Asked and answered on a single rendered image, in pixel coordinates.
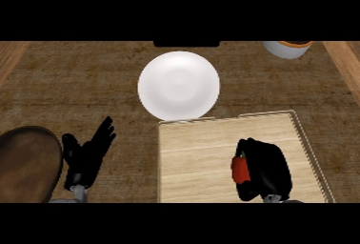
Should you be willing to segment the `brown woven placemat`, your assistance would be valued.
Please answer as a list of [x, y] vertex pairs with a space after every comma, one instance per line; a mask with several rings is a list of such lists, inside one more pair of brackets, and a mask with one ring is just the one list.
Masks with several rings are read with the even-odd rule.
[[[194, 53], [212, 63], [221, 93], [209, 112], [294, 111], [336, 201], [360, 202], [360, 106], [333, 64], [336, 51], [312, 43], [294, 60], [256, 42], [224, 42]], [[33, 42], [7, 51], [16, 66], [0, 88], [0, 132], [26, 125], [91, 138], [111, 118], [116, 138], [88, 198], [157, 199], [157, 119], [137, 99], [137, 77], [163, 53], [148, 42]]]

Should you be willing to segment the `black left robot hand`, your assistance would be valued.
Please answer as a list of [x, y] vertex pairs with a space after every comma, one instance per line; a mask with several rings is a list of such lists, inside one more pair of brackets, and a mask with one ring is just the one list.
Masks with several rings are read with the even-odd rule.
[[104, 118], [91, 139], [82, 145], [78, 144], [70, 133], [61, 135], [63, 159], [69, 167], [64, 180], [67, 191], [72, 191], [76, 185], [82, 186], [83, 189], [92, 186], [114, 136], [108, 116]]

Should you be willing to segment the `white plate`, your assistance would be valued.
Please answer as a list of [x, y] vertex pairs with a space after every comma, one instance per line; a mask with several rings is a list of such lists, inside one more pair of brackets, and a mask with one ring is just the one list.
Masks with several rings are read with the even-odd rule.
[[144, 66], [137, 96], [142, 108], [160, 120], [194, 119], [212, 109], [219, 87], [209, 61], [193, 52], [170, 51]]

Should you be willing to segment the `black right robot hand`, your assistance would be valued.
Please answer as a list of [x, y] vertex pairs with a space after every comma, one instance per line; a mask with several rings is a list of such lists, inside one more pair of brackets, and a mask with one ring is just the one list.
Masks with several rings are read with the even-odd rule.
[[277, 195], [280, 201], [288, 199], [291, 189], [290, 173], [280, 148], [269, 143], [240, 139], [234, 157], [244, 157], [249, 178], [235, 183], [235, 191], [243, 201], [250, 201], [268, 194]]

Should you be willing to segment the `brown round wooden board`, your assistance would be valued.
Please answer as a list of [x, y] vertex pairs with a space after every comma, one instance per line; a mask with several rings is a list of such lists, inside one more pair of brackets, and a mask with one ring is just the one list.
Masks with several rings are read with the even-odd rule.
[[42, 127], [16, 128], [0, 135], [0, 203], [45, 203], [63, 167], [61, 147]]

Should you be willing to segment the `black appliance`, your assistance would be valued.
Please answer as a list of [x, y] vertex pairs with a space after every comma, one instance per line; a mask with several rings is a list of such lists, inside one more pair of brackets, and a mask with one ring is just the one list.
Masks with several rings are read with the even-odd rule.
[[157, 48], [216, 48], [219, 41], [153, 41]]

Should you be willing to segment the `pale wooden tray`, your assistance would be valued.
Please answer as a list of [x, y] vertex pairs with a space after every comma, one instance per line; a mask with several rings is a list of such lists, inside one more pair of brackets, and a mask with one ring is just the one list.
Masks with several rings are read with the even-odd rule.
[[305, 203], [331, 203], [334, 197], [294, 111], [162, 122], [157, 201], [238, 201], [229, 161], [241, 138], [271, 143], [281, 149], [291, 180], [288, 198]]

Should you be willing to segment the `red bell pepper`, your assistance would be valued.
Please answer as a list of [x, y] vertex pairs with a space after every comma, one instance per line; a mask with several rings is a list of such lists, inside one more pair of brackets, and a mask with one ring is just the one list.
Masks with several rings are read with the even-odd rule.
[[243, 153], [231, 158], [229, 169], [231, 179], [235, 184], [241, 184], [250, 180], [247, 161]]

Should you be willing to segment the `white cup with orange rim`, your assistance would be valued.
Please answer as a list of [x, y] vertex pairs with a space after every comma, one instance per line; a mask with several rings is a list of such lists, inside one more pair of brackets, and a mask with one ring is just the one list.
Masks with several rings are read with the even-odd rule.
[[262, 46], [271, 54], [283, 59], [294, 59], [303, 55], [312, 42], [263, 41]]

